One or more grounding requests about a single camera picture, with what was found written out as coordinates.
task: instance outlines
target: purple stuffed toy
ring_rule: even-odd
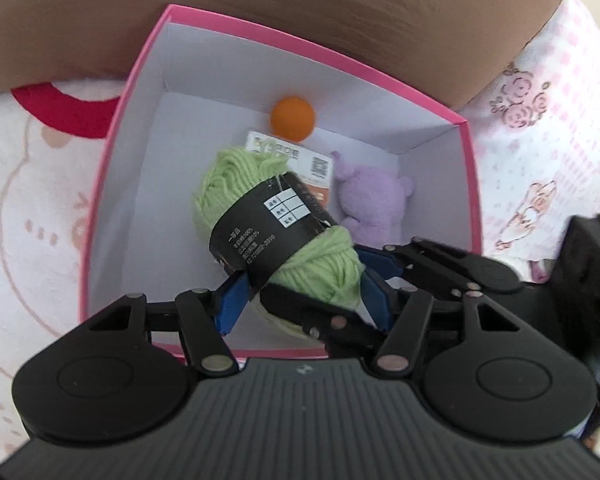
[[[347,217],[340,222],[351,233],[354,243],[381,249],[399,242],[395,233],[413,193],[413,181],[372,166],[356,166],[331,153],[334,175],[340,183],[338,197]]]

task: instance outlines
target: pink checkered pattern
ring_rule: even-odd
[[[484,253],[541,260],[568,217],[600,213],[600,30],[564,0],[461,114],[474,134]]]

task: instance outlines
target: stuffed toy ear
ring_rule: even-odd
[[[398,179],[398,181],[400,181],[400,184],[401,184],[402,188],[404,189],[405,197],[411,196],[413,194],[413,188],[414,188],[413,180],[408,176],[402,176]]]
[[[333,174],[338,182],[349,180],[356,173],[356,167],[340,158],[340,152],[331,152],[333,157]]]

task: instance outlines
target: qr code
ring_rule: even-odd
[[[311,161],[311,173],[312,175],[319,176],[321,178],[327,178],[327,170],[329,169],[329,162],[322,160],[314,156],[314,160]]]

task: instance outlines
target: black robotic device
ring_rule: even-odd
[[[32,439],[0,478],[600,479],[577,439],[600,420],[600,219],[571,220],[544,285],[420,238],[358,254],[376,328],[281,286],[260,292],[327,360],[239,370],[221,334],[249,297],[241,273],[171,302],[115,301],[17,373]],[[151,332],[178,332],[186,363]]]

